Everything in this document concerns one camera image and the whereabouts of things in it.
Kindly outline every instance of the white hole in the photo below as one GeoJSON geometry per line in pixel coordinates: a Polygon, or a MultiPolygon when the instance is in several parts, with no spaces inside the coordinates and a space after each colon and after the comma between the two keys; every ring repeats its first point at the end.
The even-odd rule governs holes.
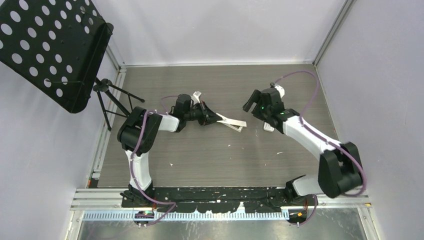
{"type": "Polygon", "coordinates": [[[56,39],[56,33],[54,31],[48,31],[48,36],[51,38],[51,40],[56,39]]]}
{"type": "Polygon", "coordinates": [[[58,73],[58,70],[54,66],[50,66],[50,73],[53,75],[56,75],[58,73]]]}
{"type": "Polygon", "coordinates": [[[30,44],[25,40],[20,41],[20,46],[23,48],[23,50],[29,50],[30,49],[30,44]]]}
{"type": "Polygon", "coordinates": [[[56,94],[57,94],[57,96],[60,98],[60,97],[62,97],[62,96],[64,95],[64,92],[62,91],[62,89],[58,88],[58,89],[56,90],[56,94]]]}
{"type": "Polygon", "coordinates": [[[72,5],[71,5],[70,2],[67,1],[65,4],[66,4],[67,9],[69,9],[69,10],[72,9],[72,5]]]}
{"type": "Polygon", "coordinates": [[[17,23],[21,21],[21,16],[19,16],[19,14],[15,11],[10,12],[10,17],[17,23]]]}
{"type": "Polygon", "coordinates": [[[52,83],[48,78],[44,79],[44,86],[50,88],[52,86],[52,83]]]}
{"type": "Polygon", "coordinates": [[[28,34],[32,37],[35,38],[37,37],[37,32],[34,30],[34,28],[30,27],[28,28],[28,34]]]}
{"type": "Polygon", "coordinates": [[[56,26],[57,29],[61,29],[62,28],[62,24],[58,20],[54,21],[54,25],[56,26]]]}
{"type": "Polygon", "coordinates": [[[50,10],[49,10],[46,6],[42,6],[42,7],[41,7],[41,10],[42,10],[42,12],[43,12],[45,15],[49,15],[49,14],[50,14],[50,10]]]}
{"type": "Polygon", "coordinates": [[[22,63],[22,57],[17,53],[12,54],[12,60],[17,64],[22,63]]]}
{"type": "Polygon", "coordinates": [[[42,43],[42,48],[46,51],[50,51],[50,45],[47,42],[42,43]]]}
{"type": "Polygon", "coordinates": [[[39,74],[39,71],[37,70],[37,68],[35,68],[35,67],[30,67],[29,68],[29,73],[32,75],[32,76],[34,76],[34,77],[37,77],[38,76],[38,74],[39,74]]]}
{"type": "Polygon", "coordinates": [[[36,16],[35,17],[35,22],[37,23],[38,26],[42,26],[43,25],[43,20],[39,16],[36,16]]]}
{"type": "Polygon", "coordinates": [[[19,6],[23,9],[23,10],[28,10],[28,3],[24,0],[19,0],[19,6]]]}
{"type": "Polygon", "coordinates": [[[13,32],[12,28],[9,25],[7,25],[6,23],[3,23],[0,28],[3,31],[4,34],[12,35],[12,32],[13,32]]]}
{"type": "Polygon", "coordinates": [[[67,79],[67,77],[66,77],[66,76],[63,76],[63,77],[62,77],[62,83],[63,83],[63,85],[68,84],[68,79],[67,79]]]}
{"type": "Polygon", "coordinates": [[[63,19],[66,19],[67,18],[67,16],[66,16],[66,12],[65,11],[60,11],[60,16],[63,18],[63,19]]]}
{"type": "Polygon", "coordinates": [[[35,56],[35,58],[37,59],[37,61],[42,64],[44,63],[44,57],[41,54],[37,54],[37,56],[35,56]]]}
{"type": "Polygon", "coordinates": [[[61,62],[62,62],[62,56],[61,56],[61,55],[56,54],[56,56],[54,56],[54,58],[56,59],[56,61],[57,61],[58,63],[61,63],[61,62]]]}

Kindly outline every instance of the tripod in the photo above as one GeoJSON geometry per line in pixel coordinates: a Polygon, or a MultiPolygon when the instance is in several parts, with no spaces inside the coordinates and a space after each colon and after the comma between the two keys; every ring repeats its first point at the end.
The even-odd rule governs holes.
{"type": "Polygon", "coordinates": [[[133,104],[131,103],[131,97],[139,100],[142,103],[145,102],[144,99],[139,98],[138,96],[136,96],[136,95],[134,95],[130,92],[127,92],[122,88],[119,88],[119,87],[113,85],[112,81],[110,81],[109,79],[103,79],[103,80],[100,81],[96,77],[94,82],[95,82],[95,85],[93,86],[93,91],[97,93],[98,100],[100,101],[101,110],[103,112],[104,119],[106,120],[106,124],[107,124],[107,129],[109,131],[112,130],[112,127],[111,127],[111,124],[109,123],[109,118],[108,118],[107,113],[115,114],[115,115],[118,115],[118,116],[121,116],[121,117],[124,117],[124,118],[127,118],[130,115],[130,111],[128,111],[124,107],[124,105],[122,105],[122,103],[120,103],[118,101],[118,99],[111,93],[111,91],[109,91],[109,87],[114,88],[114,89],[116,89],[116,90],[120,91],[121,93],[126,94],[128,96],[129,106],[131,107],[131,111],[133,110],[133,104]],[[100,92],[105,93],[110,98],[110,100],[112,100],[112,102],[115,103],[116,106],[123,112],[124,115],[119,114],[117,112],[106,110],[105,105],[103,104],[103,99],[102,99],[102,95],[100,94],[100,92]]]}

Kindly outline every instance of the white wall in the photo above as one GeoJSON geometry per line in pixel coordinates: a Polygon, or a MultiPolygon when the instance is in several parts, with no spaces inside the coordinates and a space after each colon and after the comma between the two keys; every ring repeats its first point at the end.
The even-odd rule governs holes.
{"type": "MultiPolygon", "coordinates": [[[[106,56],[98,76],[115,75],[106,56]]],[[[64,239],[104,123],[97,96],[70,114],[0,62],[0,113],[0,239],[64,239]]]]}
{"type": "Polygon", "coordinates": [[[357,1],[318,66],[342,140],[359,147],[383,239],[423,239],[424,3],[357,1]]]}
{"type": "Polygon", "coordinates": [[[344,0],[93,0],[127,65],[313,61],[344,0]]]}

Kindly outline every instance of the gray tabletop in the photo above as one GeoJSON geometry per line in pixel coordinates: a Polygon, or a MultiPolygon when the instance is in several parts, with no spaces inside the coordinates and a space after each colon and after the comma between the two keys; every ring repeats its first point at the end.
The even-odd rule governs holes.
{"type": "MultiPolygon", "coordinates": [[[[123,88],[146,100],[143,108],[163,112],[165,96],[202,92],[201,99],[214,112],[247,122],[241,132],[220,123],[200,126],[188,122],[180,133],[159,132],[149,155],[150,175],[158,187],[284,186],[293,178],[316,174],[318,161],[293,139],[278,131],[263,130],[263,122],[242,110],[254,89],[263,90],[278,77],[312,65],[243,65],[137,67],[127,70],[123,88]]],[[[300,112],[311,98],[316,82],[298,73],[279,83],[285,89],[286,108],[300,112]]],[[[121,98],[129,107],[128,99],[121,98]]],[[[170,108],[175,98],[165,101],[170,108]]],[[[305,119],[331,138],[336,134],[322,90],[305,119]]],[[[113,123],[99,187],[125,187],[128,161],[116,140],[124,122],[113,123]]]]}

